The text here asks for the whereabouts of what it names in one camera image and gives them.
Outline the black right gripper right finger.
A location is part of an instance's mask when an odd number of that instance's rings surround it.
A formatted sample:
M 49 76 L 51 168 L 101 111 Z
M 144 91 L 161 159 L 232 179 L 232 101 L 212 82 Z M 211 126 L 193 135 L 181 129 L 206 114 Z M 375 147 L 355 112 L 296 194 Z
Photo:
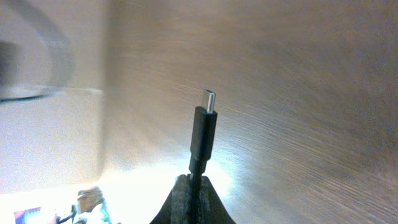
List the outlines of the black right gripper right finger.
M 205 193 L 206 223 L 209 224 L 236 224 L 225 209 L 220 197 L 207 176 L 202 177 L 201 192 Z

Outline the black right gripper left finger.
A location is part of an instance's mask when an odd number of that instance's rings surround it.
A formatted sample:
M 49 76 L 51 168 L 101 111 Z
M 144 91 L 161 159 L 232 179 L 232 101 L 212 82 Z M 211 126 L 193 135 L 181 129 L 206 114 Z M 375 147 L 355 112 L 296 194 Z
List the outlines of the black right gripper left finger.
M 190 175 L 179 175 L 169 195 L 150 224 L 190 223 Z

